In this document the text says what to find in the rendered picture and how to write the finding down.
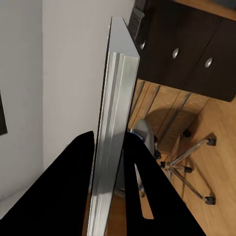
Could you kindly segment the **swivel chair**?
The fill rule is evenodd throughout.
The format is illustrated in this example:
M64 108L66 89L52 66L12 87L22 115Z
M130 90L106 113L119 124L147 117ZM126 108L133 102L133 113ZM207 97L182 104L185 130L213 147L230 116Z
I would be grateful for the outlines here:
M181 156L177 158L177 151L178 151L178 145L181 137L184 135L185 137L190 137L191 134L189 130L185 130L184 133L179 133L177 136L177 140L175 142L175 145L173 147L173 151L171 153L169 162L162 162L161 161L161 153L157 150L158 145L158 138L153 135L153 130L150 126L150 124L145 119L140 119L133 127L132 132L138 135L142 138L144 144L148 148L149 152L153 155L154 159L157 161L159 166L166 171L168 171L168 179L175 187L175 178L174 174L176 174L182 181L185 183L202 201L205 201L207 205L214 205L213 203L214 198L213 197L203 197L186 179L180 172L185 173L191 173L192 168L186 167L183 165L179 165L179 163L185 159L187 156L189 156L192 152L194 152L197 148L199 148L202 144L206 143L210 146L215 146L214 139L203 139L199 141L195 146L190 148L188 151L183 153ZM91 190L91 180L92 180L92 171L90 174L90 181L89 181L89 191ZM143 183L140 178L140 174L138 169L136 169L136 177L137 177L137 183L138 183L138 189L141 193L140 199L144 199L146 197L146 192L143 186ZM125 182L124 182L124 156L122 153L122 158L120 162L119 172L117 176L116 186L114 190L115 194L120 197L125 197Z

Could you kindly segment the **keyboard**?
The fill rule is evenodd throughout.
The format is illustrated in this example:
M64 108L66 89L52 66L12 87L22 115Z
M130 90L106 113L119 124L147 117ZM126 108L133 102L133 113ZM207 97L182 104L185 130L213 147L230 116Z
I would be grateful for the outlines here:
M128 29L131 33L131 35L133 36L134 41L137 40L138 37L138 33L141 27L141 23L143 18L145 17L145 14L141 11L139 11L136 8L132 8L132 12L130 15L130 20L128 23Z

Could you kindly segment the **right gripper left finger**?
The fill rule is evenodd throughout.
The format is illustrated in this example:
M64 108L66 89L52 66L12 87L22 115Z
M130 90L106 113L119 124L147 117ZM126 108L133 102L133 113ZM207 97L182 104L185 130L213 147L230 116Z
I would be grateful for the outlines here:
M0 220L0 236L82 236L95 151L77 136Z

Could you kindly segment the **notebook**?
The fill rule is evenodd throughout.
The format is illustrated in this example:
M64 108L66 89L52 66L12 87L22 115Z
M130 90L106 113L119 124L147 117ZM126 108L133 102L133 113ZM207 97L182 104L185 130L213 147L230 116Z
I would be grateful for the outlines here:
M142 54L122 17L111 17L86 236L105 236Z

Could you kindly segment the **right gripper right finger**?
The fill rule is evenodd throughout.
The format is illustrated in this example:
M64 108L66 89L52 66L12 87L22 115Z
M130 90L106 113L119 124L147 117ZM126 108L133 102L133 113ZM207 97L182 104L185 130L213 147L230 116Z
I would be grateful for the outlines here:
M127 236L206 236L141 137L127 131L123 156ZM136 169L154 219L143 217Z

